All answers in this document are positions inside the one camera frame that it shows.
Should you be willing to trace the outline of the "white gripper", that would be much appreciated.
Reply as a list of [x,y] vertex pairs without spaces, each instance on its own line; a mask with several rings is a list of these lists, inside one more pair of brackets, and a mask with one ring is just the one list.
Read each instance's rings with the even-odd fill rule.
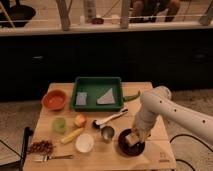
[[133,133],[131,133],[129,135],[129,145],[133,146],[137,143],[138,139],[137,137],[141,140],[141,144],[144,144],[146,142],[146,140],[148,139],[148,137],[151,135],[150,131],[144,131],[142,128],[139,128],[136,123],[133,123],[132,125],[132,131]]

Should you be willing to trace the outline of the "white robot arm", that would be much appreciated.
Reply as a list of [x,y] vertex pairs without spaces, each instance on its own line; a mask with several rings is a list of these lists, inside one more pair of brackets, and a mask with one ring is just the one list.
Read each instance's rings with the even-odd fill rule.
[[178,105],[171,101],[171,97],[171,91],[165,86],[158,86],[141,94],[141,107],[135,114],[132,126],[139,141],[146,141],[157,117],[161,115],[213,145],[213,116]]

